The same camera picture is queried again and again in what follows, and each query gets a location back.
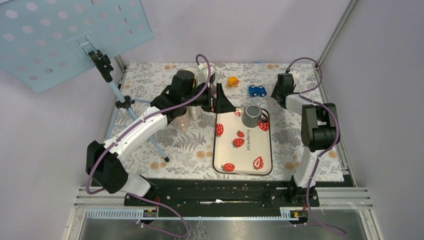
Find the black mug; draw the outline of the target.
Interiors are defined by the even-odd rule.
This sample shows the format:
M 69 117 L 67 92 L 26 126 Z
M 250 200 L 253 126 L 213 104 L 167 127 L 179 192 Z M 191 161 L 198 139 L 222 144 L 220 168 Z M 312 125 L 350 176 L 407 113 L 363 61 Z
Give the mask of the black mug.
M 210 73 L 211 73 L 211 75 L 209 77 L 209 84 L 210 85 L 214 84 L 214 82 L 216 80 L 216 70 L 217 70 L 217 68 L 216 68 L 215 64 L 214 63 L 211 63 L 210 64 Z

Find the dark grey mug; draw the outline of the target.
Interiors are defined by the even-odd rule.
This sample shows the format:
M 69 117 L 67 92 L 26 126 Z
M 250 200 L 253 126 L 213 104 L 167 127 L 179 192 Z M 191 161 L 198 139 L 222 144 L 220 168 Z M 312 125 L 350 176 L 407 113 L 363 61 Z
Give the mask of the dark grey mug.
M 241 121 L 245 127 L 255 128 L 258 127 L 259 124 L 267 123 L 268 117 L 259 105 L 249 104 L 242 112 Z

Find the tall pale pink mug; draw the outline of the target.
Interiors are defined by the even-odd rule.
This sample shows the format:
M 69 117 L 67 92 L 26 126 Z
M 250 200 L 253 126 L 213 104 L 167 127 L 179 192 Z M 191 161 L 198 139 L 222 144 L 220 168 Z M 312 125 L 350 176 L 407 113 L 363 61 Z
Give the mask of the tall pale pink mug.
M 191 118 L 188 112 L 182 116 L 177 117 L 174 120 L 175 127 L 179 129 L 183 134 L 187 132 L 190 123 L 191 123 Z

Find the green octagonal mug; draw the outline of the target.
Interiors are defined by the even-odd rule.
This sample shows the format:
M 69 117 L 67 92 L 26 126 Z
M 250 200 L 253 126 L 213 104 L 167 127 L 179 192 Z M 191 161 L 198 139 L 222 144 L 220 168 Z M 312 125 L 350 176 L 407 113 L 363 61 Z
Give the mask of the green octagonal mug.
M 194 82 L 193 82 L 193 87 L 197 87 L 198 86 L 198 72 L 196 69 L 194 68 L 186 68 L 185 71 L 189 71 L 192 73 L 193 78 L 194 78 Z

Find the white floral mug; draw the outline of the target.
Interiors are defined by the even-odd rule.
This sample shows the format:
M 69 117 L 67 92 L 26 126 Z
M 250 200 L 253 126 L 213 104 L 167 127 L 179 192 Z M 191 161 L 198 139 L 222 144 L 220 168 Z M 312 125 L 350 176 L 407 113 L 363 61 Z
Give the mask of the white floral mug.
M 203 110 L 200 106 L 190 106 L 188 110 L 194 121 L 197 121 L 203 113 Z

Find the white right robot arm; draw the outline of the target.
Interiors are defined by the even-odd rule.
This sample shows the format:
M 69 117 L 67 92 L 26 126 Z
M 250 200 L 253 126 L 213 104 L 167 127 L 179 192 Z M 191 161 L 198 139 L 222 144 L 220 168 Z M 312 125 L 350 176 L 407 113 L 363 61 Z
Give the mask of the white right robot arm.
M 295 92 L 295 76 L 279 73 L 271 97 L 286 110 L 301 117 L 300 137 L 303 153 L 300 167 L 291 178 L 294 188 L 287 191 L 287 201 L 293 206 L 301 205 L 307 194 L 304 189 L 316 183 L 320 158 L 340 141 L 340 127 L 336 105 L 320 103 Z

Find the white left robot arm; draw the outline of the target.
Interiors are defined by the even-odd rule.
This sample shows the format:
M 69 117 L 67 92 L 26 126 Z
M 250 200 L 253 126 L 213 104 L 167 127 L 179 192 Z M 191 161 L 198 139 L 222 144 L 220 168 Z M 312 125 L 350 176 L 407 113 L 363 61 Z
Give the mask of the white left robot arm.
M 155 192 L 142 176 L 128 173 L 123 164 L 141 143 L 157 131 L 181 117 L 187 107 L 201 107 L 203 111 L 223 114 L 236 111 L 225 96 L 222 85 L 211 91 L 210 80 L 194 86 L 195 75 L 189 70 L 179 70 L 166 88 L 150 102 L 135 121 L 114 137 L 100 143 L 91 142 L 86 151 L 88 181 L 95 181 L 109 194 L 124 192 L 135 194 L 144 206 L 152 204 Z

